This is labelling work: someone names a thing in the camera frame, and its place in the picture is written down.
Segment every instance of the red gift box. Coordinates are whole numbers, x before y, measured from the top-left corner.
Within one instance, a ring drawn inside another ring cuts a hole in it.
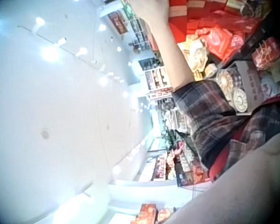
[[[257,70],[267,70],[280,57],[280,47],[275,38],[270,37],[252,54]]]
[[[177,43],[187,40],[187,0],[169,0],[169,26]]]
[[[233,36],[228,30],[217,27],[198,29],[195,34],[207,44],[208,50],[220,59],[224,58]]]
[[[234,33],[230,46],[225,52],[225,56],[223,58],[224,62],[228,61],[238,50],[241,49],[241,47],[244,45],[244,38],[244,32]]]
[[[200,19],[209,14],[206,0],[187,0],[187,19]]]

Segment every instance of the gift box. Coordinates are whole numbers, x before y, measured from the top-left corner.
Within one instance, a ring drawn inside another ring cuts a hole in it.
[[[245,34],[244,32],[235,32],[233,34],[229,48],[225,52],[223,61],[228,61],[237,51],[244,45]]]
[[[252,58],[257,70],[269,69],[279,57],[280,47],[273,37],[263,41],[260,47],[257,48],[252,54]]]
[[[187,19],[200,19],[209,14],[206,0],[187,0]]]
[[[177,43],[187,39],[187,0],[169,0],[169,26]]]
[[[199,29],[195,34],[206,43],[208,50],[220,59],[224,58],[233,37],[228,30],[217,27]]]
[[[232,15],[224,11],[215,11],[208,17],[201,18],[199,27],[219,26],[232,32],[253,33],[259,24],[260,19],[244,18],[242,16]]]

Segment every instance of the box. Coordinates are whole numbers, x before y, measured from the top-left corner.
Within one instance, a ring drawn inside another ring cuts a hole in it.
[[[242,86],[235,88],[232,92],[232,104],[235,107],[237,115],[251,115],[252,112],[260,106],[265,98],[261,89],[261,81],[257,69],[252,61],[235,61],[230,68],[236,68],[242,79]],[[246,96],[247,109],[243,111],[244,107],[237,106],[241,101],[243,95]]]
[[[169,26],[176,43],[187,39],[187,0],[169,0]]]

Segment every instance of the white ceiling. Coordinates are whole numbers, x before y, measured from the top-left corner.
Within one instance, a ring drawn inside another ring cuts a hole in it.
[[[133,75],[128,53],[117,52],[112,31],[98,32],[100,20],[89,0],[0,0],[0,220],[22,223],[55,209],[94,183],[100,201],[89,214],[106,209],[104,190],[113,166],[151,130],[150,117],[133,112],[134,98],[122,97],[127,83],[99,85],[96,69],[60,50],[48,63],[49,42],[17,28],[46,24],[39,34],[122,79]],[[49,138],[42,137],[48,130]]]

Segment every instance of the recessed light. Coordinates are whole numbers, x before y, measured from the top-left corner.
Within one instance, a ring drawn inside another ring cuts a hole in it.
[[[120,173],[121,173],[121,168],[118,165],[114,166],[113,174],[118,175]]]
[[[129,96],[129,93],[128,93],[127,91],[124,91],[124,92],[122,93],[122,95],[123,95],[124,98],[127,98],[127,97]]]
[[[37,23],[39,26],[44,26],[44,25],[45,25],[44,19],[42,19],[42,18],[40,18],[40,17],[37,17],[37,18],[36,18],[36,23]]]
[[[106,29],[107,29],[106,25],[104,25],[104,24],[99,25],[99,28],[98,28],[99,31],[105,31]]]
[[[99,83],[100,83],[100,85],[102,85],[102,86],[106,86],[106,85],[108,84],[108,78],[107,78],[107,77],[101,77],[101,78],[99,79]]]
[[[59,59],[60,53],[58,48],[49,47],[43,50],[42,57],[48,62],[55,62]]]

